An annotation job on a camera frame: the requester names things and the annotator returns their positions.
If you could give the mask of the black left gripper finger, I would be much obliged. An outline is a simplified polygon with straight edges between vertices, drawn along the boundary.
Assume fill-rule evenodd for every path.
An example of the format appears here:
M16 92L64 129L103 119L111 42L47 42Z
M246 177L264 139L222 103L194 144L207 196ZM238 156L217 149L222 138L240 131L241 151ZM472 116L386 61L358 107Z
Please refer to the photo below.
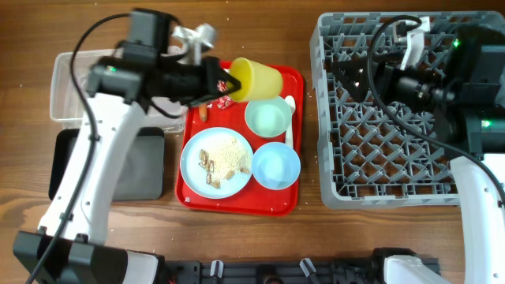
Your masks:
M230 75L225 69L216 72L216 86L218 88L240 88L241 82L236 77Z
M205 103L211 103L215 100L225 98L231 100L231 95L227 92L220 92L215 89L214 92L203 89L203 90L195 90L191 91L188 94L188 105L190 107L198 107L199 105Z

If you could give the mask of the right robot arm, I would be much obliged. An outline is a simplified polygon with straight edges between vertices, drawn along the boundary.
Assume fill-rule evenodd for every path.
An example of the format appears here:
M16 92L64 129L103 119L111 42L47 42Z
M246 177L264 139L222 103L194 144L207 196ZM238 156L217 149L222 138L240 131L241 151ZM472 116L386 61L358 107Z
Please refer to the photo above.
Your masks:
M402 53L334 62L335 79L362 102L367 96L394 125L418 131L389 110L402 103L434 117L425 140L444 150L460 199L465 280L504 280L504 35L465 25L455 31L443 77L417 68L425 30L413 20L389 23Z

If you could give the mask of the yellow plastic cup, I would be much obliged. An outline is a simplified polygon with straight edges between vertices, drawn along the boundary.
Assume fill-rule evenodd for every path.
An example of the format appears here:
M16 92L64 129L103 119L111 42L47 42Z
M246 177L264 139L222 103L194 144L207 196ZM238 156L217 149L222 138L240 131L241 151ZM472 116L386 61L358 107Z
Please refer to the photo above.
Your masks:
M282 92L283 78L277 69L247 58L234 59L229 74L241 83L239 90L229 94L235 102L274 99Z

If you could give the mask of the pale green bowl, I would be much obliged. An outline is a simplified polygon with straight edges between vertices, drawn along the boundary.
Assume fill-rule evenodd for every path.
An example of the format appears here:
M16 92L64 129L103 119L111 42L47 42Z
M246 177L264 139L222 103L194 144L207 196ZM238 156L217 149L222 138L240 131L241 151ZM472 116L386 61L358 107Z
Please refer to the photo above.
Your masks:
M291 122L292 114L285 99L249 102L245 108L245 123L257 136L274 138L283 134Z

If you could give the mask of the light blue bowl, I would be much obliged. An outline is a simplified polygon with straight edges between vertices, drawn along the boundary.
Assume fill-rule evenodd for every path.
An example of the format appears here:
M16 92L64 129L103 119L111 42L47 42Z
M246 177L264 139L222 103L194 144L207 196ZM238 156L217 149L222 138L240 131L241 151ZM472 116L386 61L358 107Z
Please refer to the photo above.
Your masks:
M252 157L252 175L266 189L287 189L298 180L300 172L297 152L284 143L266 143Z

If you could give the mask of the white plastic spoon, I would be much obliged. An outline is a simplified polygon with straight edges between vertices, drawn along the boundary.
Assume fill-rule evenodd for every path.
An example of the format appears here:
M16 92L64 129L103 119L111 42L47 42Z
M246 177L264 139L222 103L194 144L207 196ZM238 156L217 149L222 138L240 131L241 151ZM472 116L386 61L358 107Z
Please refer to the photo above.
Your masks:
M296 103L292 95L288 95L285 98L285 102L290 107L290 123L286 129L285 144L293 148L294 147L293 116L296 110Z

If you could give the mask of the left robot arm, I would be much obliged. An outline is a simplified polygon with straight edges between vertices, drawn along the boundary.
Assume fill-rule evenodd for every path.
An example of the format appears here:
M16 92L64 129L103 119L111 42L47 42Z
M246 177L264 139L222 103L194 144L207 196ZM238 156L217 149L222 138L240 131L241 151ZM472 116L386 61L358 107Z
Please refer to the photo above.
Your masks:
M13 254L38 283L167 283L163 256L106 246L108 214L129 149L155 98L196 107L240 81L208 55L215 29L185 28L169 13L135 9L122 55L101 57L78 98L84 108L65 173L37 231L18 233Z

